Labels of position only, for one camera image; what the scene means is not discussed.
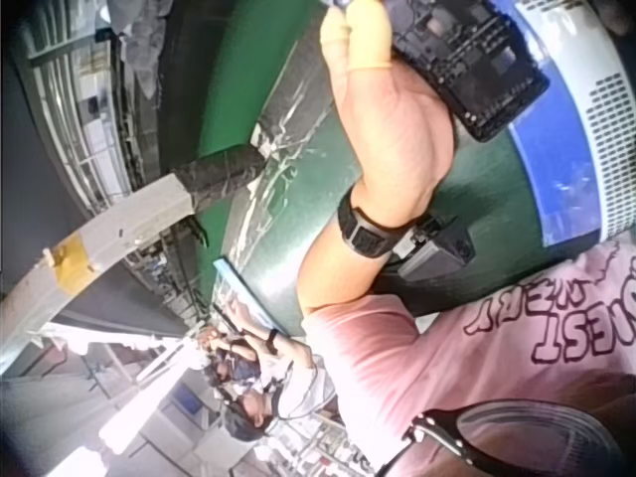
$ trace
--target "yellow label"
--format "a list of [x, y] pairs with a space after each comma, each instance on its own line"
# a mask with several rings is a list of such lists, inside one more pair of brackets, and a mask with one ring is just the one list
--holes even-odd
[[80, 294], [97, 278], [77, 232], [53, 249], [53, 258], [58, 285], [69, 295]]

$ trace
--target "floor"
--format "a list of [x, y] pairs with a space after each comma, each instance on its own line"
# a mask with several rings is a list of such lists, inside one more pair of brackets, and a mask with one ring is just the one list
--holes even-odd
[[[255, 21], [252, 15], [256, 12], [248, 9], [242, 14], [248, 18], [244, 19], [244, 28], [237, 27], [237, 31], [249, 36]], [[241, 63], [254, 66], [249, 71], [255, 80], [247, 81], [244, 70], [233, 72], [236, 64], [224, 67], [227, 70], [220, 73], [223, 80], [216, 84], [225, 85], [215, 89], [220, 102], [208, 101], [202, 149], [209, 147], [206, 144], [214, 139], [214, 131], [223, 135], [224, 111], [232, 111], [227, 116], [230, 120], [239, 114], [235, 108], [246, 107], [244, 94], [257, 95], [258, 91], [250, 88], [260, 91], [260, 96], [250, 101], [250, 114], [263, 99], [257, 68], [267, 73], [263, 78], [272, 81], [275, 69], [265, 66], [284, 66], [253, 136], [253, 142], [268, 155], [268, 164], [249, 197], [242, 195], [231, 208], [224, 205], [233, 226], [226, 230], [222, 253], [229, 257], [281, 327], [289, 333], [301, 334], [294, 286], [298, 266], [314, 237], [333, 215], [342, 194], [358, 177], [359, 168], [331, 107], [318, 49], [321, 12], [313, 10], [309, 17], [306, 9], [284, 12], [285, 16], [292, 14], [302, 18], [305, 27], [296, 30], [301, 35], [297, 42], [287, 31], [293, 41], [281, 41], [276, 52], [244, 37], [233, 42], [232, 57], [227, 61], [245, 58]], [[297, 26], [289, 18], [287, 21]], [[279, 55], [284, 51], [282, 43], [293, 46], [286, 62], [281, 62]], [[241, 93], [232, 86], [239, 87]], [[244, 136], [251, 130], [250, 123], [246, 117], [241, 121]], [[416, 286], [404, 286], [391, 277], [378, 283], [378, 288], [401, 294], [422, 314], [480, 298], [537, 269], [575, 256], [596, 241], [592, 236], [549, 249], [542, 247], [532, 192], [507, 132], [484, 145], [468, 137], [458, 126], [455, 163], [439, 187], [431, 209], [444, 218], [457, 217], [468, 228], [477, 256], [460, 272]], [[203, 222], [207, 228], [213, 227], [214, 221], [206, 222], [204, 218]], [[201, 261], [202, 272], [212, 266], [208, 262], [211, 258], [208, 253]], [[218, 293], [224, 294], [222, 286]]]

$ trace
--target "black electronic component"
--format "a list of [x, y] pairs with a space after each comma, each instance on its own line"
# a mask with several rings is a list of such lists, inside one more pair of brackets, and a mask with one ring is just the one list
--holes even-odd
[[394, 48], [478, 141], [549, 86], [518, 26], [487, 0], [385, 0]]

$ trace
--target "finger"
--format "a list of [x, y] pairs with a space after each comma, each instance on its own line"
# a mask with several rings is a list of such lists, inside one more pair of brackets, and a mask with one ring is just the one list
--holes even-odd
[[320, 45], [337, 104], [341, 103], [347, 90], [349, 34], [344, 12], [336, 7], [330, 8], [320, 27]]
[[389, 99], [395, 86], [392, 29], [385, 6], [379, 0], [354, 0], [347, 9], [347, 23], [351, 28], [348, 92], [369, 99]]

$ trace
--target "wrist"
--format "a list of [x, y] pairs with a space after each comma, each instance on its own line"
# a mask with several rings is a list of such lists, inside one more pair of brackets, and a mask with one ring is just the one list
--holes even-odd
[[371, 191], [360, 180], [352, 190], [351, 206], [361, 209], [377, 225], [397, 229], [422, 216], [431, 196], [432, 193], [407, 196], [390, 191]]

